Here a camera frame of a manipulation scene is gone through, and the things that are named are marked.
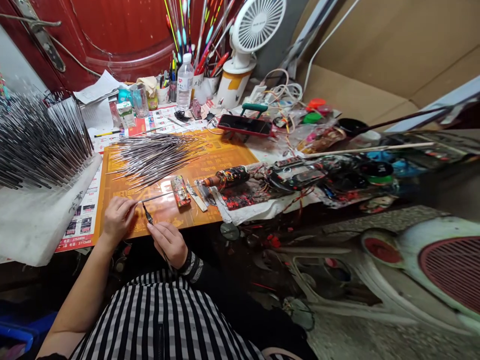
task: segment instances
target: plastic bottle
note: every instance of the plastic bottle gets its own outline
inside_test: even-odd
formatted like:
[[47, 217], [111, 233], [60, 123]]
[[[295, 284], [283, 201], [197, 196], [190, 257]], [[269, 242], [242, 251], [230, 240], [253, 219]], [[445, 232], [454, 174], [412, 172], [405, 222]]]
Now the plastic bottle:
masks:
[[178, 69], [176, 85], [176, 105], [182, 110], [190, 108], [190, 97], [194, 84], [194, 67], [191, 64], [192, 54], [183, 55], [183, 63]]

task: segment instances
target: hand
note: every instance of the hand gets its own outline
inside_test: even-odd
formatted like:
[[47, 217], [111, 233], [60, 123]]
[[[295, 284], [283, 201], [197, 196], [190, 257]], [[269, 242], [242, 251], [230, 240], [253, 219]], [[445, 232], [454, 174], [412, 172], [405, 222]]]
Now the hand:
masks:
[[177, 270], [180, 269], [185, 264], [189, 254], [189, 249], [180, 231], [173, 224], [165, 221], [158, 222], [155, 225], [148, 223], [146, 226], [153, 237], [155, 249], [162, 257], [163, 249], [170, 265]]
[[129, 229], [130, 223], [135, 215], [136, 200], [129, 200], [125, 197], [115, 196], [110, 200], [105, 210], [105, 221], [103, 223], [103, 233], [100, 238], [103, 241], [117, 247], [120, 240]]

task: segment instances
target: cardboard wall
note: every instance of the cardboard wall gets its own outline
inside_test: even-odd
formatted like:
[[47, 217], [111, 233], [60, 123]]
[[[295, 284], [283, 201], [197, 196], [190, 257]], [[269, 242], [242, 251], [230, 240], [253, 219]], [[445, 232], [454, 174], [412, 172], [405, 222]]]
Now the cardboard wall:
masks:
[[[304, 62], [353, 2], [344, 2]], [[360, 0], [314, 64], [422, 108], [480, 74], [479, 14], [477, 0]]]
[[[298, 67], [297, 80], [303, 84], [307, 64]], [[379, 124], [415, 113], [418, 108], [408, 99], [358, 80], [313, 65], [303, 100], [323, 98], [342, 112], [342, 118], [359, 119], [369, 125]], [[390, 126], [379, 128], [383, 131]]]

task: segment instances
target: sleeve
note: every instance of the sleeve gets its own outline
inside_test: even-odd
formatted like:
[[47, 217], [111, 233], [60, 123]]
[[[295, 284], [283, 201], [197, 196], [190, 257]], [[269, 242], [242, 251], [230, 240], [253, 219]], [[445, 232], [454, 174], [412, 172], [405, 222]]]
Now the sleeve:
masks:
[[266, 310], [260, 303], [190, 250], [178, 270], [192, 288], [206, 293], [231, 327], [260, 350], [277, 347], [302, 359], [317, 359], [305, 331], [281, 309]]

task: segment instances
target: striped shirt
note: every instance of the striped shirt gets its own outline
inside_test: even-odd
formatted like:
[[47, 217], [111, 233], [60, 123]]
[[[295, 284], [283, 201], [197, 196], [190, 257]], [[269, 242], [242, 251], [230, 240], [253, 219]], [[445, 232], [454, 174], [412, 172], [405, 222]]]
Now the striped shirt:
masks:
[[71, 359], [265, 358], [233, 330], [207, 294], [192, 289], [183, 276], [161, 270], [117, 291]]

